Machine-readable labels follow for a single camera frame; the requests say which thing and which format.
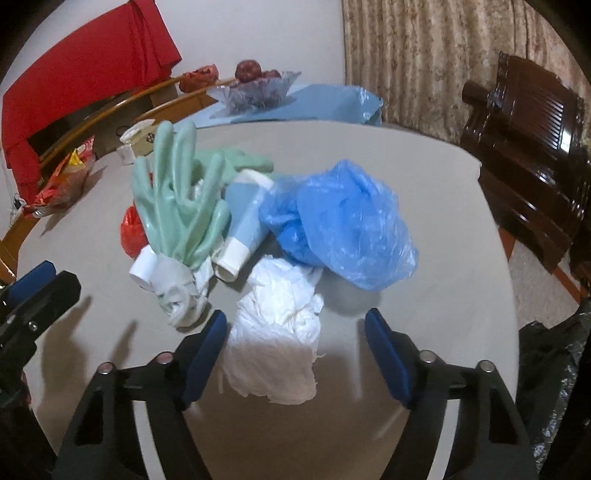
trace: table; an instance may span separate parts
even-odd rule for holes
[[[501,242],[477,178],[478,161],[463,150],[410,132],[332,122],[265,122],[199,130],[199,147],[235,145],[268,155],[276,170],[312,173],[348,158],[388,183],[420,252],[417,272],[381,293],[357,289],[325,273],[316,398],[301,406],[219,392],[220,362],[186,419],[214,479],[378,479],[400,437],[407,412],[388,395],[365,342],[361,319],[378,306],[390,326],[445,361],[496,363],[509,391],[517,388],[518,338],[513,291]],[[79,305],[40,338],[25,369],[33,407],[58,447],[96,367],[126,368],[174,350],[183,337],[164,322],[152,294],[128,277],[131,259],[119,224],[131,204],[133,167],[101,159],[99,181],[62,218],[41,220],[20,253],[20,273],[42,260],[82,284]],[[210,300],[231,321],[239,287],[217,283]],[[441,479],[457,404],[447,409],[430,478]],[[147,426],[138,431],[152,478],[162,478]]]

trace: blue gripper pad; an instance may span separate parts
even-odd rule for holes
[[[23,278],[10,285],[7,307],[14,310],[18,305],[31,298],[35,293],[49,284],[56,276],[56,268],[50,261],[37,265]]]
[[[213,366],[222,350],[228,334],[228,322],[226,315],[221,310],[213,312],[206,328],[195,335],[197,339],[196,352],[193,359],[186,366],[185,390],[181,400],[188,407],[190,403],[201,398],[209,376],[212,374]]]
[[[410,408],[417,383],[417,347],[408,335],[393,332],[378,309],[365,316],[365,337],[390,395]]]

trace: beige patterned curtain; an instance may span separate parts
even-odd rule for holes
[[[585,99],[591,86],[524,0],[343,0],[346,81],[384,99],[383,119],[459,143],[469,79],[493,88],[500,51],[533,60]]]

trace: rubber glove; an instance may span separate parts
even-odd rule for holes
[[[212,160],[217,155],[224,159],[224,168],[222,173],[222,186],[231,184],[238,172],[248,168],[261,173],[270,173],[273,171],[273,162],[261,155],[246,155],[237,148],[216,148],[212,150],[198,150],[195,152],[195,158],[207,170],[212,164]]]
[[[204,272],[212,270],[210,255],[230,219],[220,198],[225,159],[214,154],[204,168],[195,161],[195,143],[191,122],[177,135],[170,122],[163,122],[156,130],[152,179],[145,157],[136,159],[132,178],[135,205],[158,257],[151,284],[174,326],[199,318],[207,296]]]

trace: black trash bag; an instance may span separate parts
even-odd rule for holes
[[[519,331],[515,401],[527,429],[540,480],[591,478],[591,299],[547,329]]]

